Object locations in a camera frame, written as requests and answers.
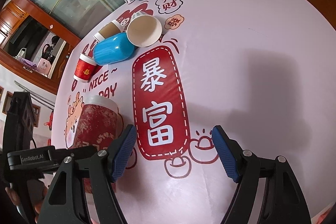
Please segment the tall red patterned cup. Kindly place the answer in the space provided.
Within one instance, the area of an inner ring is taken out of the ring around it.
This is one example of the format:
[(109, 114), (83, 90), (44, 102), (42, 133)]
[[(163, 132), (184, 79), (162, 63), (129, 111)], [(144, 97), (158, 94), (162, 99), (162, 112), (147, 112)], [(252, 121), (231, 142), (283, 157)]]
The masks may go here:
[(84, 103), (71, 148), (92, 145), (108, 148), (117, 136), (118, 106), (102, 96), (90, 96)]

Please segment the printed cartoon table cover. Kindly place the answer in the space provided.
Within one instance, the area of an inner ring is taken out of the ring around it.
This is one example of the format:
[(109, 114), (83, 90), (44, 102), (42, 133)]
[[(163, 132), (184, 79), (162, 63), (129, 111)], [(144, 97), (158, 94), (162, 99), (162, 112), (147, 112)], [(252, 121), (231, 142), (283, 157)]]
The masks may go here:
[(100, 19), (158, 18), (164, 36), (126, 61), (73, 78), (73, 50), (56, 97), (51, 142), (71, 146), (81, 103), (116, 102), (139, 126), (117, 198), (129, 223), (219, 223), (236, 185), (211, 135), (221, 125), (243, 149), (284, 156), (311, 215), (335, 201), (335, 29), (306, 0), (144, 0)]

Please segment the brown kraft paper cup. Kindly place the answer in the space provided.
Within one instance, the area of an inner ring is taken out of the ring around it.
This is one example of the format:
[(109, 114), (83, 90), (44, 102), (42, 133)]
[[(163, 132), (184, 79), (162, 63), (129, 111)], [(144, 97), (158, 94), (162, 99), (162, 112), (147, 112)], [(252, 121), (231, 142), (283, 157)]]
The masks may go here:
[(122, 33), (124, 27), (117, 21), (112, 20), (110, 23), (105, 25), (101, 30), (94, 34), (94, 39), (101, 42), (107, 38), (110, 38), (116, 34)]

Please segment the green plaid paper cup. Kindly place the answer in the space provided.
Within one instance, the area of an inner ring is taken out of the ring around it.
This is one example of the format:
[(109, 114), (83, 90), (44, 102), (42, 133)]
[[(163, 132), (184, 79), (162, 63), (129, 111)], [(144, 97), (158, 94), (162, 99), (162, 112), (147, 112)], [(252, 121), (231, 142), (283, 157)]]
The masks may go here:
[(162, 34), (160, 21), (143, 11), (132, 15), (126, 29), (128, 40), (136, 47), (148, 47), (153, 45)]

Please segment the wooden kitchen cabinet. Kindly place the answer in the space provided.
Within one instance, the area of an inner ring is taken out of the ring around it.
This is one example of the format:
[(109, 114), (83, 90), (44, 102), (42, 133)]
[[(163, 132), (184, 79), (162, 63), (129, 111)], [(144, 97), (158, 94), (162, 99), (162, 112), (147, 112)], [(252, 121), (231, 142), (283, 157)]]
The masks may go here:
[[(1, 65), (26, 81), (56, 94), (65, 66), (80, 38), (31, 0), (7, 0), (1, 8)], [(52, 68), (42, 74), (15, 57), (21, 50), (36, 63), (49, 53)]]

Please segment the blue plastic cup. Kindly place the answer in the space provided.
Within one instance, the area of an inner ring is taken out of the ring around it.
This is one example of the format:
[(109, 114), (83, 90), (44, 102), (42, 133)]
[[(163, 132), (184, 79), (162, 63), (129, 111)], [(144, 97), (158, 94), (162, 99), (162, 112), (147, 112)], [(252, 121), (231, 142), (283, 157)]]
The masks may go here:
[(131, 57), (134, 51), (135, 45), (123, 32), (97, 43), (93, 49), (93, 59), (97, 65), (103, 66), (124, 61)]

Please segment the small red paper cup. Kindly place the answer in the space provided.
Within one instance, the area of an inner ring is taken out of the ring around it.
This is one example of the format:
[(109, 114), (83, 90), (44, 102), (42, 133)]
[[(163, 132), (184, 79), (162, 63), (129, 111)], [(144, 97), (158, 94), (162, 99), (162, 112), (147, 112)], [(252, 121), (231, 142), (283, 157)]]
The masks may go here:
[(92, 57), (83, 53), (80, 54), (73, 78), (77, 81), (87, 83), (93, 75), (97, 64)]

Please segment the pink rice cooker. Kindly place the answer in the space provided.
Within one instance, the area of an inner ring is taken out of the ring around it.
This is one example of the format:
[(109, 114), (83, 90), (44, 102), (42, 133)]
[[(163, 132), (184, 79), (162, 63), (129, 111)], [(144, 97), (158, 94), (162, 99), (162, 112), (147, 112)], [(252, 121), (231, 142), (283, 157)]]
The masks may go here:
[(40, 74), (48, 76), (50, 70), (51, 70), (51, 63), (48, 60), (41, 58), (37, 65), (37, 71)]

